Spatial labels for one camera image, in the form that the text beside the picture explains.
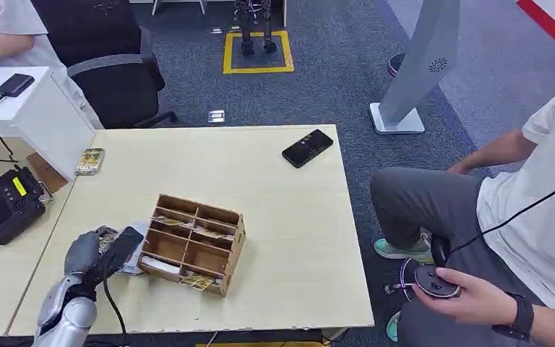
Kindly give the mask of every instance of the black smartphone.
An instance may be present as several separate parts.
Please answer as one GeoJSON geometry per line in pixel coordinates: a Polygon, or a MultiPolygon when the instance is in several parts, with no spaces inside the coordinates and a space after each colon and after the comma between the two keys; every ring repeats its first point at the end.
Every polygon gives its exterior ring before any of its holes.
{"type": "Polygon", "coordinates": [[[282,151],[282,156],[293,164],[294,167],[300,168],[318,154],[331,147],[333,140],[324,132],[316,129],[307,136],[297,141],[294,145],[282,151]]]}

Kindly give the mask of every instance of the hand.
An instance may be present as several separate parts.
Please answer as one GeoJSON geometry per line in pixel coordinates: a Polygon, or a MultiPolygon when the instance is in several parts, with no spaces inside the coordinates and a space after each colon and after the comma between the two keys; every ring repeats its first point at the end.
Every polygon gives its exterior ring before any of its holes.
{"type": "Polygon", "coordinates": [[[447,171],[452,174],[466,175],[471,172],[471,169],[465,166],[462,161],[459,161],[458,163],[454,164],[453,167],[447,169],[447,171]]]}
{"type": "Polygon", "coordinates": [[[447,314],[456,322],[475,325],[511,325],[516,320],[516,301],[492,283],[442,267],[437,268],[437,275],[459,285],[460,295],[435,299],[413,286],[420,301],[435,312],[447,314]]]}

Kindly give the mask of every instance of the robot feet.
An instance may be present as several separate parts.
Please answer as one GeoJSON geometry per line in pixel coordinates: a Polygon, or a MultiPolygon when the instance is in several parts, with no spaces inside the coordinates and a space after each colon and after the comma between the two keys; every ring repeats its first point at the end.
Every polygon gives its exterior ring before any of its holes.
{"type": "Polygon", "coordinates": [[[254,41],[242,41],[241,54],[245,56],[251,56],[252,54],[254,54],[254,41]]]}
{"type": "Polygon", "coordinates": [[[267,53],[273,53],[278,50],[278,47],[275,45],[275,42],[271,38],[264,39],[264,51],[267,53]]]}

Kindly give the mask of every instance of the wooden organizer box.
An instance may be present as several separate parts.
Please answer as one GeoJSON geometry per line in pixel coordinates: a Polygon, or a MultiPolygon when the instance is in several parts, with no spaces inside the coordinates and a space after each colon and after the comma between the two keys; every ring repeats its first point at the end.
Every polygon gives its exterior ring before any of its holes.
{"type": "Polygon", "coordinates": [[[207,276],[214,282],[205,291],[225,296],[245,238],[244,219],[238,213],[161,194],[137,267],[176,283],[189,272],[207,276]],[[156,220],[164,217],[171,221],[156,220]],[[143,257],[179,267],[179,274],[142,264],[143,257]]]}

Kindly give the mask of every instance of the teal sneaker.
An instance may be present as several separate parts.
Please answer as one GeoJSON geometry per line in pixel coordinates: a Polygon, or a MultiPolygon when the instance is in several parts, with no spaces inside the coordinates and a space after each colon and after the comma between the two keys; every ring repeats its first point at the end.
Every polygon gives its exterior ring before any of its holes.
{"type": "Polygon", "coordinates": [[[397,338],[397,326],[399,325],[399,318],[401,318],[401,311],[395,313],[390,317],[388,324],[386,324],[386,335],[390,340],[398,342],[397,338]]]}
{"type": "Polygon", "coordinates": [[[434,263],[429,242],[426,240],[424,234],[421,234],[418,242],[408,249],[393,247],[386,239],[377,240],[374,244],[374,249],[377,254],[387,259],[412,258],[417,262],[423,262],[425,264],[434,263]]]}

